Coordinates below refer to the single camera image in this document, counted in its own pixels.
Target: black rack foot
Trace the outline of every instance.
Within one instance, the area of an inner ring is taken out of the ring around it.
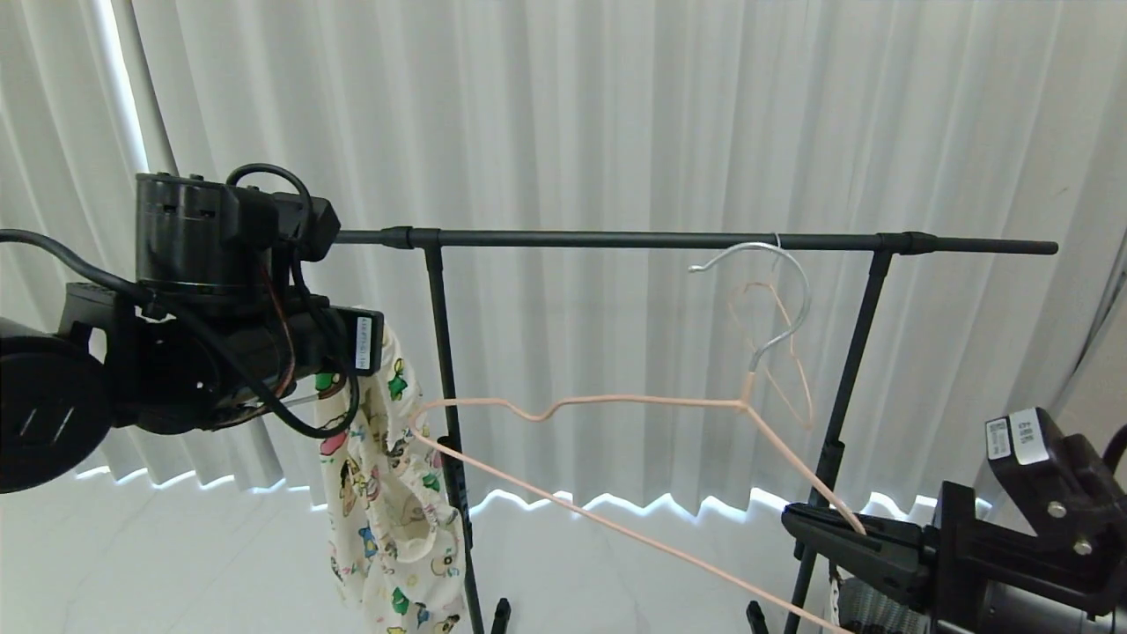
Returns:
[[[508,605],[508,599],[503,598],[497,601],[497,609],[494,610],[494,626],[489,634],[505,634],[508,631],[508,617],[513,615],[513,608]]]
[[[747,625],[752,626],[752,634],[770,634],[767,632],[767,618],[763,616],[763,608],[758,601],[747,604]]]

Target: black cable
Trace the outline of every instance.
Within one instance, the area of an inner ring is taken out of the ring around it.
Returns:
[[[178,321],[183,322],[188,331],[215,350],[215,352],[218,352],[219,356],[231,366],[236,374],[239,375],[239,378],[246,382],[250,392],[255,393],[255,396],[257,396],[264,405],[269,408],[270,412],[273,412],[278,419],[282,420],[283,423],[298,434],[310,438],[326,439],[332,438],[334,436],[337,436],[348,429],[352,421],[346,421],[329,429],[318,429],[305,425],[301,419],[290,412],[278,398],[274,396],[274,393],[266,387],[266,384],[258,381],[254,374],[242,365],[242,361],[238,358],[238,356],[231,352],[227,342],[219,337],[219,334],[216,334],[211,327],[201,320],[195,312],[181,305],[179,302],[166,295],[159,294],[151,288],[142,286],[141,284],[130,282],[128,279],[118,277],[113,273],[103,270],[101,268],[98,268],[79,257],[78,253],[66,248],[62,242],[42,233],[25,231],[21,229],[0,229],[0,242],[20,242],[38,247],[59,258],[63,264],[79,275],[109,289],[117,291],[133,298],[140,305],[156,303],[163,306],[171,315],[176,316]]]
[[[1103,464],[1112,474],[1116,473],[1119,461],[1124,457],[1124,452],[1127,452],[1127,426],[1119,428],[1119,431],[1108,441],[1108,448],[1103,450]]]
[[[239,180],[245,176],[251,173],[273,173],[284,178],[294,189],[298,190],[298,196],[301,197],[302,207],[304,207],[304,218],[298,227],[296,234],[291,236],[294,242],[294,249],[292,251],[292,259],[290,262],[291,274],[293,275],[293,284],[298,288],[298,294],[301,296],[302,304],[305,310],[309,311],[310,316],[313,319],[313,323],[325,336],[329,343],[329,349],[331,355],[336,357],[336,363],[339,366],[340,373],[348,381],[348,390],[350,394],[348,395],[348,410],[344,416],[344,426],[350,426],[353,420],[356,419],[356,413],[360,411],[360,379],[356,378],[356,370],[348,358],[348,350],[345,341],[345,334],[341,329],[337,328],[337,324],[329,319],[328,315],[321,310],[320,305],[313,303],[312,294],[309,292],[309,286],[305,284],[305,277],[301,270],[301,239],[309,229],[309,225],[313,217],[313,196],[309,193],[309,187],[298,177],[296,173],[290,171],[289,169],[269,163],[269,162],[249,162],[247,164],[240,166],[231,170],[231,173],[227,176],[227,184],[236,186]]]

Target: black vertical pole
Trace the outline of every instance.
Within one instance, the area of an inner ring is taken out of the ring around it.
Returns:
[[[426,273],[431,283],[434,336],[438,342],[438,374],[442,377],[442,396],[443,399],[456,399],[454,357],[450,348],[450,315],[446,312],[446,285],[442,276],[442,247],[435,243],[424,247],[423,251],[426,253]],[[441,439],[441,441],[445,447],[455,452],[462,450],[462,428],[458,423],[458,408],[446,408],[446,438]],[[465,601],[469,604],[470,624],[473,634],[486,634],[486,627],[481,619],[481,602],[478,599],[478,581],[473,574],[473,557],[470,554],[473,546],[473,534],[470,528],[470,509],[465,497],[465,465],[449,456],[443,458],[446,497],[450,504],[462,515],[462,528],[465,534]]]
[[[841,456],[845,447],[841,443],[842,426],[845,423],[845,412],[849,410],[850,399],[853,396],[853,385],[857,383],[858,370],[861,369],[861,358],[864,356],[864,347],[869,342],[869,331],[872,330],[872,319],[877,313],[877,302],[880,301],[880,291],[885,286],[885,277],[888,275],[888,267],[893,261],[893,251],[880,249],[873,251],[872,261],[869,265],[869,279],[864,284],[864,295],[861,297],[861,307],[857,314],[857,325],[853,327],[853,339],[849,343],[849,352],[845,354],[845,367],[842,369],[842,381],[837,384],[837,396],[834,399],[834,409],[829,413],[829,425],[826,428],[826,437],[822,445],[822,456],[818,458],[816,473],[826,486],[833,489],[837,481],[837,470],[841,468]],[[827,507],[828,502],[816,490],[810,490],[809,504],[814,507]],[[814,577],[814,563],[817,553],[811,548],[799,548],[795,552],[801,557],[798,566],[798,578],[795,580],[795,592],[790,602],[802,607],[806,604],[806,593],[810,590],[810,579]],[[787,616],[787,627],[783,634],[796,634],[798,632],[798,616],[790,614]]]

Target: pleated curtain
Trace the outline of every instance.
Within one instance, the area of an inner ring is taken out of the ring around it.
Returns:
[[[971,482],[983,421],[1058,399],[1127,231],[1119,3],[109,8],[128,79],[121,99],[121,73],[99,61],[114,55],[71,50],[101,48],[106,29],[90,5],[5,9],[6,28],[20,35],[5,44],[5,80],[15,64],[30,88],[5,91],[6,108],[21,109],[5,118],[15,151],[5,153],[0,213],[5,225],[46,230],[117,273],[132,271],[131,171],[221,179],[250,161],[300,175],[347,229],[923,230],[1059,241],[1054,257],[895,258],[843,434],[838,490],[858,507],[876,491],[908,509],[942,480]],[[61,35],[62,50],[47,45]],[[76,72],[82,81],[63,80]],[[54,139],[46,150],[32,152],[30,133],[12,132],[32,125],[43,131],[34,137]],[[27,320],[51,324],[59,267],[0,252],[5,314],[27,305]],[[686,273],[712,255],[445,249],[459,394],[530,411],[585,394],[735,396],[751,359],[744,334],[763,342],[784,328],[770,295],[738,291],[772,280],[793,314],[800,285],[766,253]],[[813,418],[799,420],[805,399],[784,348],[763,367],[800,416],[762,378],[754,403],[814,465],[869,255],[795,255],[813,291],[795,340]],[[440,395],[420,252],[339,244],[307,276],[335,303],[382,310],[424,391]],[[805,498],[805,483],[731,413],[606,405],[531,425],[462,409],[461,420],[468,453],[580,503],[611,493],[645,506],[672,493],[690,511],[707,497],[743,509],[753,486]],[[116,431],[83,468],[121,476],[143,466],[158,483],[187,471],[201,482],[233,474],[243,488],[284,477],[316,501],[316,452],[267,418],[215,435]],[[471,502],[505,486],[469,477]]]

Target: label sticker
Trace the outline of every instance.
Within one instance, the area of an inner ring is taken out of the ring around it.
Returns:
[[[1049,459],[1045,449],[1045,437],[1041,436],[1041,423],[1037,420],[1037,410],[1022,410],[1010,414],[1010,426],[1013,427],[1013,454],[1019,465],[1032,465]]]
[[[372,369],[372,319],[371,316],[357,316],[356,319],[356,369]]]
[[[1006,458],[1010,452],[1010,423],[999,419],[986,423],[986,458]]]

